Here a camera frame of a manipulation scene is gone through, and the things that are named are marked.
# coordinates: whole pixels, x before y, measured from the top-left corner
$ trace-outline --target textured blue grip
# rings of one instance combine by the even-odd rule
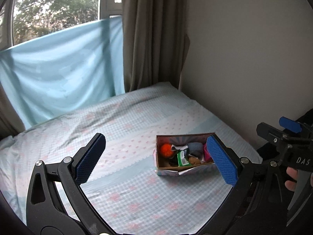
[[[302,131],[302,127],[299,123],[286,117],[281,117],[279,119],[279,125],[294,133],[300,133]]]
[[[78,185],[87,182],[105,149],[105,144],[106,141],[104,135],[99,135],[99,137],[87,150],[80,163],[76,166],[76,182]]]
[[[225,182],[235,186],[238,181],[237,167],[213,136],[207,138],[207,149]]]

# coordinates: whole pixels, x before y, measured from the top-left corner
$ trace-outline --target green snack packet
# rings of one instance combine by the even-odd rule
[[[183,166],[191,166],[191,164],[188,162],[187,158],[187,151],[179,151],[177,154],[177,159],[178,159],[178,166],[183,167]]]

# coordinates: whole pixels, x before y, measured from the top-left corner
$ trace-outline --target human hand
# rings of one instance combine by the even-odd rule
[[[288,174],[289,176],[291,176],[294,180],[298,180],[298,170],[293,169],[293,168],[291,168],[291,167],[288,167],[286,172],[287,172],[287,174]],[[293,192],[295,191],[296,185],[297,185],[297,183],[295,183],[295,182],[293,182],[293,181],[290,181],[290,180],[288,180],[288,181],[285,182],[286,188],[287,188],[288,190],[290,190],[290,191],[293,191]],[[311,175],[311,186],[313,187],[313,174]]]

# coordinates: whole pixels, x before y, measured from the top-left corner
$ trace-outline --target light blue cloth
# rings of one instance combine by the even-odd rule
[[[1,51],[0,82],[26,129],[125,93],[122,17]]]

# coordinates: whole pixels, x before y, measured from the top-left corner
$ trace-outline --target tree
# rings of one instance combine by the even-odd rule
[[[97,20],[98,0],[16,0],[14,44]]]

